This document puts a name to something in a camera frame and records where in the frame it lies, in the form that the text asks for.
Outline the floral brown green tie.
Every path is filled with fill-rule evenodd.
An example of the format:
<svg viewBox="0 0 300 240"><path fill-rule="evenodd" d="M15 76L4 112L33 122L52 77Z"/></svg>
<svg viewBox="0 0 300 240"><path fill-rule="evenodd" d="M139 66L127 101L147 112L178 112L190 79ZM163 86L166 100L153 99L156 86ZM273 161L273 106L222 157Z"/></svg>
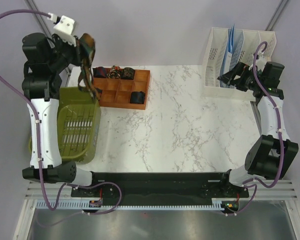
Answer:
<svg viewBox="0 0 300 240"><path fill-rule="evenodd" d="M77 87L81 92L90 94L92 100L99 101L101 96L96 88L93 86L93 70L92 63L96 53L96 44L94 38L88 33L84 33L78 40L80 50L80 74L77 80Z"/></svg>

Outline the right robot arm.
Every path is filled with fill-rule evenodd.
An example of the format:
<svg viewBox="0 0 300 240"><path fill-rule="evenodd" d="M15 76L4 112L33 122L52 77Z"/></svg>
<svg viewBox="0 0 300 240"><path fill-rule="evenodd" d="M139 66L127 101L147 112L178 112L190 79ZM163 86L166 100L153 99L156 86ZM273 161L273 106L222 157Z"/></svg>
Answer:
<svg viewBox="0 0 300 240"><path fill-rule="evenodd" d="M290 140L284 124L284 93L278 88L284 70L282 64L268 61L263 70L253 73L253 68L239 62L218 80L237 90L252 91L260 114L261 134L246 155L243 166L228 170L227 178L219 184L219 191L225 197L232 196L237 186L242 187L252 181L271 188L272 180L277 183L288 171L295 159L299 145Z"/></svg>

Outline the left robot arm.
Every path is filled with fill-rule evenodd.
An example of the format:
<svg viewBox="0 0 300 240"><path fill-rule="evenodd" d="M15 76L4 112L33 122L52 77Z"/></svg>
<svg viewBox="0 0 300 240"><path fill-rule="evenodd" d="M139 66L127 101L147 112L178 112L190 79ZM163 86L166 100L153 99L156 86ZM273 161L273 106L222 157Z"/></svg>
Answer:
<svg viewBox="0 0 300 240"><path fill-rule="evenodd" d="M62 80L60 73L69 65L81 67L88 85L88 71L95 56L95 40L87 33L74 37L74 44L57 34L49 39L43 33L31 33L22 40L27 61L23 67L23 95L30 115L32 153L30 166L22 170L26 180L81 185L89 197L96 196L100 185L90 171L72 160L63 163L58 145L57 115Z"/></svg>

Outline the blue paper folder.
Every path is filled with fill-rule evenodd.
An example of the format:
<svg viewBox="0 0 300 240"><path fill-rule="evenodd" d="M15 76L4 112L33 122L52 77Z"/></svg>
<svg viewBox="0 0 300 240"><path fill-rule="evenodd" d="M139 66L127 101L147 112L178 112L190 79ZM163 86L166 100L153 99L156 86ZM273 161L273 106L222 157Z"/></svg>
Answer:
<svg viewBox="0 0 300 240"><path fill-rule="evenodd" d="M243 30L235 29L235 25L233 24L231 29L228 30L228 39L222 65L219 72L220 75L231 71L236 66L236 64L239 61L243 43Z"/></svg>

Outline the rolled navy red tie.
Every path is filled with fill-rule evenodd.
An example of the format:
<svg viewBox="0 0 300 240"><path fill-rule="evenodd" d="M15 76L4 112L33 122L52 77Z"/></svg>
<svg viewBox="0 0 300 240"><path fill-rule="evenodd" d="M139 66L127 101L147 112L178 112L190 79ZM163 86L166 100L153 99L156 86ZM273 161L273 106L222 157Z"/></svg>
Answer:
<svg viewBox="0 0 300 240"><path fill-rule="evenodd" d="M94 78L107 78L108 72L107 69L103 66L93 68L93 77Z"/></svg>

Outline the white plastic file organizer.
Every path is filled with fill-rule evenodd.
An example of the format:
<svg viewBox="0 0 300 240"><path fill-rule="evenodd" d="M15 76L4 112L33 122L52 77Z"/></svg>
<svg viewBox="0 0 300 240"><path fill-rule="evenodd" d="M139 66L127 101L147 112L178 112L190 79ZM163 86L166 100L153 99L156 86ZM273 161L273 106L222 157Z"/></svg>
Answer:
<svg viewBox="0 0 300 240"><path fill-rule="evenodd" d="M263 41L268 43L263 55L267 61L270 61L277 43L274 31L213 27L210 31L202 63L202 95L254 101L252 91L244 92L226 86L218 80L218 76L232 70L238 62L248 66L252 65L253 54L257 46Z"/></svg>

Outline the rolled multicolour patterned tie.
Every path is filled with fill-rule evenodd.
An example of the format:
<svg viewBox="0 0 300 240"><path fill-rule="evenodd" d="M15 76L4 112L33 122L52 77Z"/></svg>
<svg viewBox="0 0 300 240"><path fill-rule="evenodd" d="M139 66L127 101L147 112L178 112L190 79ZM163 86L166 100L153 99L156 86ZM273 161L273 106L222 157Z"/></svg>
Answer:
<svg viewBox="0 0 300 240"><path fill-rule="evenodd" d="M122 68L118 65L113 65L107 74L109 79L120 79L122 75Z"/></svg>

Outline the wooden compartment tray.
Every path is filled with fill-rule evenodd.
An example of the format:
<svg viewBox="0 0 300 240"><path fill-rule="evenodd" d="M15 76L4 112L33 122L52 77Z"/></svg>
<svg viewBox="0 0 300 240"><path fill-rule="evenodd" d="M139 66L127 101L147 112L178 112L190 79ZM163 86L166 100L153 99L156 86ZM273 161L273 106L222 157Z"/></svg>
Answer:
<svg viewBox="0 0 300 240"><path fill-rule="evenodd" d="M133 110L145 110L147 106L149 85L151 81L151 71L147 69L135 69L133 80L95 78L93 86L100 94L99 105L101 107L122 108ZM144 92L144 104L131 104L132 92Z"/></svg>

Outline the olive green plastic basket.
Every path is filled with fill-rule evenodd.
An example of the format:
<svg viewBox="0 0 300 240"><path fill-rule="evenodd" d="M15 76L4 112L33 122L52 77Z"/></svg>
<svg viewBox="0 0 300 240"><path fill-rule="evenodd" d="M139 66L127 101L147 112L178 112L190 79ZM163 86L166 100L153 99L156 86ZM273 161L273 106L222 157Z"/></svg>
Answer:
<svg viewBox="0 0 300 240"><path fill-rule="evenodd" d="M42 167L64 162L86 164L96 153L101 108L88 92L77 87L62 87L59 99L32 99L28 105L31 124L30 166L39 168L36 122L40 121Z"/></svg>

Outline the rolled dark gold tie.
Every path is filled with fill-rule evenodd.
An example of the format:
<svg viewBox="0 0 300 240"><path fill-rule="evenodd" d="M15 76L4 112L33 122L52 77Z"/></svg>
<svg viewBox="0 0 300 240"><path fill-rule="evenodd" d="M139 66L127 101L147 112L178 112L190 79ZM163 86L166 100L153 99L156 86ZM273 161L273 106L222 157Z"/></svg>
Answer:
<svg viewBox="0 0 300 240"><path fill-rule="evenodd" d="M135 77L135 70L131 67L125 67L121 72L122 80L133 80Z"/></svg>

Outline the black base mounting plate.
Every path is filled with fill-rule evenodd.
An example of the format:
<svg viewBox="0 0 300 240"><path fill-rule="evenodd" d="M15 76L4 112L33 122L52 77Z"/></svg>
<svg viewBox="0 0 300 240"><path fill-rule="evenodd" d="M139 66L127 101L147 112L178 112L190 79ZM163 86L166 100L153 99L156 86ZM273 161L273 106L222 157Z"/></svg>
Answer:
<svg viewBox="0 0 300 240"><path fill-rule="evenodd" d="M210 204L213 199L247 198L243 187L222 172L95 172L93 189L73 189L71 197L101 198L107 204Z"/></svg>

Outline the aluminium rail frame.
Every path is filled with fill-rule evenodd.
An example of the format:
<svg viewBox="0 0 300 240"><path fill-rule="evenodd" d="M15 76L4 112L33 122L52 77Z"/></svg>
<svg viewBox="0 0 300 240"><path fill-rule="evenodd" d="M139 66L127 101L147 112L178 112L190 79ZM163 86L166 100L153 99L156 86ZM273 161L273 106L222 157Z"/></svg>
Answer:
<svg viewBox="0 0 300 240"><path fill-rule="evenodd" d="M105 201L65 187L49 211L38 183L29 184L15 240L300 240L299 200L290 180L258 185L248 197L212 198L209 205L119 206L86 216Z"/></svg>

